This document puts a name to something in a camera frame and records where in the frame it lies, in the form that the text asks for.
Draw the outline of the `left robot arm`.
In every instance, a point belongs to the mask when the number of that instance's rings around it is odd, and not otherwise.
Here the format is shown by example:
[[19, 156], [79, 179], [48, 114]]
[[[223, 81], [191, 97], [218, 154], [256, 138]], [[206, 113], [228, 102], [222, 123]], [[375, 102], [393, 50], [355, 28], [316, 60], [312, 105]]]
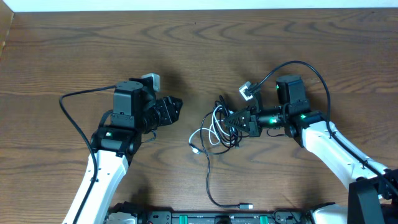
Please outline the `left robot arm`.
[[114, 90], [113, 108], [105, 112], [90, 138], [72, 121], [88, 146], [85, 175], [64, 223], [103, 223], [113, 195], [140, 148], [142, 135], [178, 120], [183, 101], [156, 97], [156, 77], [131, 78]]

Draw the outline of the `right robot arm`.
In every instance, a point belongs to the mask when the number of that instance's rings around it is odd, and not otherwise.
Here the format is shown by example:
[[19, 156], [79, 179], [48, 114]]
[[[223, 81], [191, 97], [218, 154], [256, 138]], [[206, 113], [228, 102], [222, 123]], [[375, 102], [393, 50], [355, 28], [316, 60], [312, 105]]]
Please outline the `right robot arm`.
[[265, 109], [256, 86], [240, 93], [255, 106], [224, 119], [227, 127], [259, 137], [265, 128], [285, 135], [316, 155], [348, 189], [348, 206], [326, 203], [309, 210], [301, 223], [397, 223], [397, 171], [376, 162], [347, 140], [319, 110], [311, 110], [303, 80], [286, 75], [276, 80], [279, 105]]

